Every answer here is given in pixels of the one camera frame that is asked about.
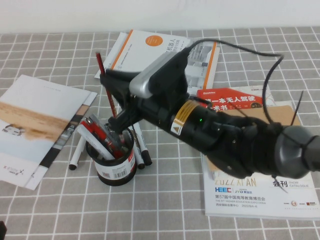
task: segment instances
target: gray grid tablecloth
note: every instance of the gray grid tablecloth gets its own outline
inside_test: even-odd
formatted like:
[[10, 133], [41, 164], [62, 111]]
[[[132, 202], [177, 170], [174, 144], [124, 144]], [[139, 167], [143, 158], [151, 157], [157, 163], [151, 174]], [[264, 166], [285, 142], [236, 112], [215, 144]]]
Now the gray grid tablecloth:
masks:
[[[276, 101], [297, 105], [298, 117], [320, 134], [320, 27], [168, 31], [217, 37], [285, 60], [270, 81]], [[12, 34], [0, 36], [0, 94], [22, 74], [98, 93], [88, 114], [111, 115], [94, 75], [95, 52], [105, 56], [118, 33]], [[222, 46], [214, 87], [262, 85], [275, 59]], [[120, 187], [99, 181], [82, 156], [68, 170], [79, 136], [74, 134], [40, 186], [27, 190], [0, 182], [0, 220], [6, 240], [316, 240], [320, 221], [206, 217], [200, 153], [146, 122], [141, 123], [153, 164]], [[312, 174], [320, 194], [320, 175]]]

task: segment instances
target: red pencil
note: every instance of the red pencil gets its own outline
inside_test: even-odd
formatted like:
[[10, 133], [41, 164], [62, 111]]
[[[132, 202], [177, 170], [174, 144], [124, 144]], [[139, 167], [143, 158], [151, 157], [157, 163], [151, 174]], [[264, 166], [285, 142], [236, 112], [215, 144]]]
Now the red pencil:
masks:
[[[105, 75], [106, 71], [105, 71], [104, 63], [102, 62], [100, 52], [96, 52], [95, 55], [96, 55], [96, 60], [98, 61], [100, 72], [102, 75]], [[107, 89], [105, 89], [105, 90], [106, 90], [106, 95], [107, 95], [109, 103], [110, 103], [112, 115], [115, 118], [117, 116], [117, 111], [116, 111], [114, 100], [112, 99], [111, 93]]]

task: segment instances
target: white marker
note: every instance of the white marker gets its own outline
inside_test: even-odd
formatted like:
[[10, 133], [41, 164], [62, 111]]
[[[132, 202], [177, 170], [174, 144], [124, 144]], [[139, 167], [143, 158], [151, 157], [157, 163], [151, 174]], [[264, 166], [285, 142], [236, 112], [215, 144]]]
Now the white marker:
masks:
[[149, 151], [147, 149], [146, 142], [145, 142], [144, 137], [142, 135], [142, 131], [141, 131], [139, 123], [136, 122], [135, 124], [133, 124], [133, 128], [136, 133], [136, 137], [138, 138], [137, 140], [139, 141], [141, 155], [142, 155], [142, 159], [144, 161], [144, 164], [146, 166], [149, 166], [152, 164], [152, 161], [151, 161], [151, 157], [149, 155]]
[[114, 160], [115, 157], [91, 134], [82, 124], [76, 128], [77, 132], [98, 152], [105, 160]]
[[134, 153], [134, 158], [135, 158], [137, 167], [138, 167], [138, 169], [144, 169], [145, 162], [142, 158], [142, 153], [141, 153], [141, 150], [138, 146], [139, 143], [138, 143], [137, 135], [136, 135], [134, 129], [132, 128], [132, 126], [130, 126], [129, 129], [132, 131], [132, 134], [133, 134], [133, 139], [134, 139], [133, 153]]
[[78, 161], [81, 153], [84, 151], [86, 145], [86, 139], [81, 136], [78, 145], [76, 146], [76, 149], [74, 151], [74, 154], [71, 158], [71, 161], [69, 163], [69, 169], [70, 170], [76, 170], [78, 167]]

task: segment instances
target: robotic arm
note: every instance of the robotic arm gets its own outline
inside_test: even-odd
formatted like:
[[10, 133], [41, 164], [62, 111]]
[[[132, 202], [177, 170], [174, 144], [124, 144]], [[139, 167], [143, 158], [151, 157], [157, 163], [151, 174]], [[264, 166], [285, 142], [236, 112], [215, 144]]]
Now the robotic arm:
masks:
[[[227, 44], [268, 57], [280, 57], [266, 76], [263, 109], [269, 121], [230, 116], [203, 107], [206, 102], [187, 93], [185, 68], [188, 55], [200, 42]], [[303, 126], [273, 122], [266, 107], [266, 88], [273, 70], [284, 57], [256, 52], [218, 39], [202, 39], [180, 52], [167, 52], [142, 72], [107, 69], [101, 84], [122, 107], [109, 126], [122, 132], [145, 119], [206, 155], [219, 169], [243, 179], [254, 172], [298, 179], [309, 171], [320, 171], [320, 137]]]

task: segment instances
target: black marker cap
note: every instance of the black marker cap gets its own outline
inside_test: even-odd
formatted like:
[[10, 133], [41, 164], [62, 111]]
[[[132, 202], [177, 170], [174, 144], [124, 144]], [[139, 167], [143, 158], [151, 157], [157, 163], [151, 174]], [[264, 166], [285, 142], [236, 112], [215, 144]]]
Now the black marker cap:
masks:
[[145, 164], [144, 163], [140, 163], [138, 164], [138, 169], [144, 169], [145, 168]]
[[149, 155], [149, 151], [148, 150], [144, 150], [142, 153], [142, 159], [144, 161], [144, 164], [146, 166], [150, 166], [152, 164], [152, 161], [151, 161], [151, 157]]
[[73, 164], [69, 164], [69, 169], [70, 170], [76, 170], [77, 169], [77, 166], [76, 165], [73, 165]]

